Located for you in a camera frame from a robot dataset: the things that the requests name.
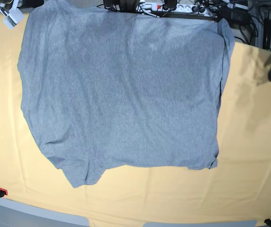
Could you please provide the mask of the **grey t-shirt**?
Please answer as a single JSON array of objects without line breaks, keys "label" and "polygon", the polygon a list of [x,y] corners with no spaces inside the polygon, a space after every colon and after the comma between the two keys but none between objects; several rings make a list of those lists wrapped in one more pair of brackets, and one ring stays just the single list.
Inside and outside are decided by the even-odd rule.
[{"label": "grey t-shirt", "polygon": [[214,168],[234,44],[224,19],[49,0],[27,19],[21,110],[39,150],[75,188],[123,165]]}]

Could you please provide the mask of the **black power adapter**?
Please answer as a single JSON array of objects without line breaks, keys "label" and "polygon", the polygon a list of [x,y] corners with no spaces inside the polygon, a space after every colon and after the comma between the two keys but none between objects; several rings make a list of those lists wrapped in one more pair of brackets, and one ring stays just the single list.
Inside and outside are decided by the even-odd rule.
[{"label": "black power adapter", "polygon": [[248,12],[228,7],[220,8],[218,17],[238,25],[248,25],[251,22],[251,15]]}]

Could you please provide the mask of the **yellow table cloth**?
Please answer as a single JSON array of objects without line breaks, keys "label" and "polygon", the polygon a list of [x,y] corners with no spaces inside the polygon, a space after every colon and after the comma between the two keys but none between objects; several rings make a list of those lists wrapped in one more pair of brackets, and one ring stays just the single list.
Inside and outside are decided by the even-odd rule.
[{"label": "yellow table cloth", "polygon": [[147,222],[212,223],[271,218],[271,52],[236,43],[218,118],[218,165],[121,166],[73,188],[39,151],[20,105],[17,70],[26,20],[8,29],[0,14],[0,188],[6,200],[84,216],[93,227]]}]

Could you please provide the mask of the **white power strip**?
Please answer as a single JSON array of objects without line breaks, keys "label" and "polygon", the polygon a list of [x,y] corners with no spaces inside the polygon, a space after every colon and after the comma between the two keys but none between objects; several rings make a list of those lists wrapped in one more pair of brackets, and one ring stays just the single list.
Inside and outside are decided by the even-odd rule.
[{"label": "white power strip", "polygon": [[164,3],[140,2],[136,12],[153,17],[181,17],[181,16],[202,16],[216,18],[219,7],[207,7],[203,4],[189,5],[177,3],[174,9],[165,9]]}]

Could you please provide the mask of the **black vertical post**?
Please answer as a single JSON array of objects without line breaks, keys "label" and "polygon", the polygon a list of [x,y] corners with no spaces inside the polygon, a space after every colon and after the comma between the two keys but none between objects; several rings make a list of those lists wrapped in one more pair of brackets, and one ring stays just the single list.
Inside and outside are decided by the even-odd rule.
[{"label": "black vertical post", "polygon": [[270,14],[264,19],[263,26],[263,49],[270,50],[271,45],[271,19]]}]

